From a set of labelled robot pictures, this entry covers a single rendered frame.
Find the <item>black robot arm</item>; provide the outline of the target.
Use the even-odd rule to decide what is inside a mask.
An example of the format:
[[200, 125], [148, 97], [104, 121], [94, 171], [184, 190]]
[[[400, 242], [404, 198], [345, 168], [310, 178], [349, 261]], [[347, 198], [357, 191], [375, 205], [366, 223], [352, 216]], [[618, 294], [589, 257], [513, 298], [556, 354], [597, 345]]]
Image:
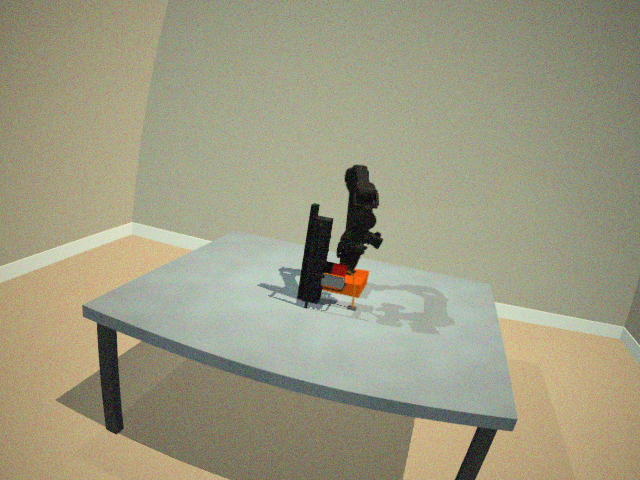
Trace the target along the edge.
[[[355, 274], [356, 271], [350, 267], [347, 252], [344, 251], [344, 246], [349, 242], [351, 236], [351, 225], [353, 221], [359, 223], [363, 229], [372, 229], [376, 223], [376, 217], [372, 213], [372, 208], [379, 206], [379, 194], [375, 188], [375, 185], [369, 182], [369, 171], [366, 166], [353, 165], [346, 171], [345, 175], [346, 187], [349, 191], [348, 212], [346, 221], [346, 231], [341, 236], [340, 242], [337, 247], [337, 258], [340, 258], [342, 265], [347, 265], [347, 271], [351, 271]], [[373, 201], [374, 200], [374, 201]], [[367, 243], [378, 249], [383, 239], [381, 233], [366, 231], [362, 243]]]

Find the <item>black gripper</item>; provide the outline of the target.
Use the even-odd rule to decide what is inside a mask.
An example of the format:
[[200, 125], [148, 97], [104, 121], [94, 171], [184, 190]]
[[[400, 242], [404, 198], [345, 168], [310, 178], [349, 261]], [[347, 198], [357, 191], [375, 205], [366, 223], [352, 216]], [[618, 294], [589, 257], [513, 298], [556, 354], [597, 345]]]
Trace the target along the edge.
[[344, 246], [344, 251], [347, 252], [351, 269], [355, 270], [360, 256], [363, 255], [365, 250], [368, 248], [367, 246], [364, 246], [364, 242], [362, 243], [362, 240], [366, 231], [369, 232], [370, 229], [363, 229], [359, 223], [354, 221], [351, 228], [351, 236], [349, 237], [349, 242]]

